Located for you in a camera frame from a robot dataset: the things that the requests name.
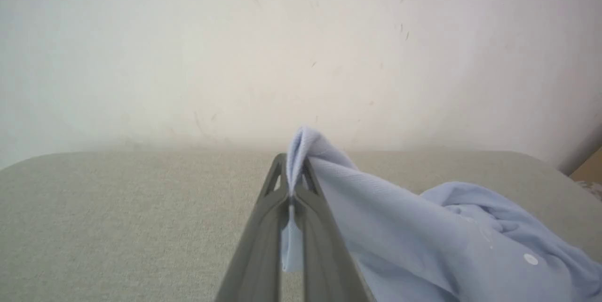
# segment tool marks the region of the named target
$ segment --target white button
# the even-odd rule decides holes
[[[523,255],[523,257],[525,258],[525,261],[529,262],[530,265],[536,266],[539,263],[539,261],[537,261],[535,256],[533,256],[531,254],[525,254],[525,255]]]

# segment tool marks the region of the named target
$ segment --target light blue shirt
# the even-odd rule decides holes
[[[602,302],[602,265],[489,189],[452,182],[415,195],[362,173],[306,127],[289,148],[290,188],[305,156],[379,302]],[[301,240],[290,219],[284,270],[302,270]]]

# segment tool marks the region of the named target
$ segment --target button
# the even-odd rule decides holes
[[[530,265],[536,266],[539,263],[539,261],[537,261],[535,256],[533,256],[531,254],[525,254],[525,255],[523,255],[523,257],[525,258],[525,261],[529,262]]]

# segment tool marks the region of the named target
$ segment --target clip jaw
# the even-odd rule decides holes
[[[275,189],[278,177],[280,188]],[[307,189],[303,188],[305,180]],[[303,285],[307,302],[368,302],[308,158],[292,199],[303,232]],[[280,232],[288,223],[286,154],[274,159],[215,302],[278,302]]]

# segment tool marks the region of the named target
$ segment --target white wall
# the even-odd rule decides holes
[[[0,167],[111,145],[515,150],[602,133],[601,0],[0,0]]]

